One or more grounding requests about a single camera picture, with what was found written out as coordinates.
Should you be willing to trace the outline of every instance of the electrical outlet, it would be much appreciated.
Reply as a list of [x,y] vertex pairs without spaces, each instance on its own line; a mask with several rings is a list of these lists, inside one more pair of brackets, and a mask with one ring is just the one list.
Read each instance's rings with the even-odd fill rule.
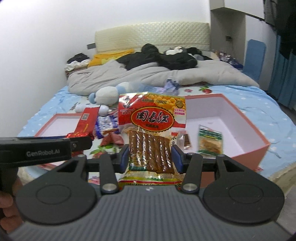
[[230,41],[232,41],[232,37],[231,37],[231,36],[225,36],[225,40],[226,40],[227,42],[230,42]]

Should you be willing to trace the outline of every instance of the open box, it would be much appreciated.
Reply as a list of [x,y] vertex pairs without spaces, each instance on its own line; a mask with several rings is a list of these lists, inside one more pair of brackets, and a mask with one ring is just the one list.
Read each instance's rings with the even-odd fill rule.
[[[74,132],[82,113],[55,114],[35,135],[35,137],[60,137]],[[41,165],[45,169],[53,169],[64,161]]]
[[[225,155],[251,170],[257,168],[270,143],[224,95],[186,96],[186,109],[186,131],[192,145],[187,152],[197,151],[198,129],[203,125],[222,133]],[[213,181],[213,174],[203,173],[202,179],[208,184]]]

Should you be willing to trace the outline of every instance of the qr code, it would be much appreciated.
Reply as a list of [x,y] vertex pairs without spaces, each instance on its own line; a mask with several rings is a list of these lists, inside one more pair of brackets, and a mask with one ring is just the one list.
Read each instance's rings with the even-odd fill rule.
[[86,121],[88,117],[89,117],[89,114],[83,114],[83,116],[81,117],[81,120]]

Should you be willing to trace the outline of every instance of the snack package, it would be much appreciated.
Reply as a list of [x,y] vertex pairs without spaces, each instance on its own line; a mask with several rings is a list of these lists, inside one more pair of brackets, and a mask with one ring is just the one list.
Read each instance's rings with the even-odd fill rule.
[[118,121],[120,130],[128,126],[138,126],[151,132],[163,132],[172,127],[185,128],[185,98],[149,92],[120,95]]
[[106,146],[110,143],[113,143],[118,146],[123,146],[124,140],[122,139],[122,137],[120,135],[111,132],[102,139],[100,146]]
[[153,92],[153,93],[158,93],[158,94],[166,94],[166,95],[178,95],[179,94],[179,88],[180,84],[177,81],[173,81],[172,77],[167,79],[164,87],[154,87],[154,86],[148,86],[146,85],[144,88],[139,88],[141,89],[140,91],[148,91],[148,92]]
[[153,133],[141,128],[125,130],[130,141],[130,163],[119,180],[124,185],[181,186],[185,174],[179,174],[171,160],[171,135]]
[[216,156],[223,153],[221,132],[214,131],[208,127],[200,125],[198,133],[197,153],[210,156]]
[[[73,133],[69,133],[66,137],[85,137],[90,136],[94,140],[93,130],[96,123],[96,117],[98,116],[100,107],[85,108],[81,118],[78,121],[76,129]],[[83,154],[83,151],[72,152],[72,157]]]
[[170,153],[170,139],[141,131],[129,130],[131,171],[174,173]]
[[119,134],[118,113],[112,112],[107,116],[98,116],[94,127],[94,136],[102,139],[109,133]]
[[189,135],[185,130],[171,133],[171,144],[176,144],[182,151],[191,149]]
[[123,188],[124,185],[176,185],[181,187],[185,174],[175,174],[148,171],[131,171],[126,170],[124,175],[119,179],[118,185]]

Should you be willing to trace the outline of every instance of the padded headboard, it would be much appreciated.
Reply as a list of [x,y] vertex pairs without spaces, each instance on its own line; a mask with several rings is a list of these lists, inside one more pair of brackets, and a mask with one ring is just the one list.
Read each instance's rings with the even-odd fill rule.
[[97,31],[95,33],[98,53],[135,49],[150,43],[159,52],[170,47],[196,47],[210,50],[210,27],[208,23],[198,22],[154,22],[120,26]]

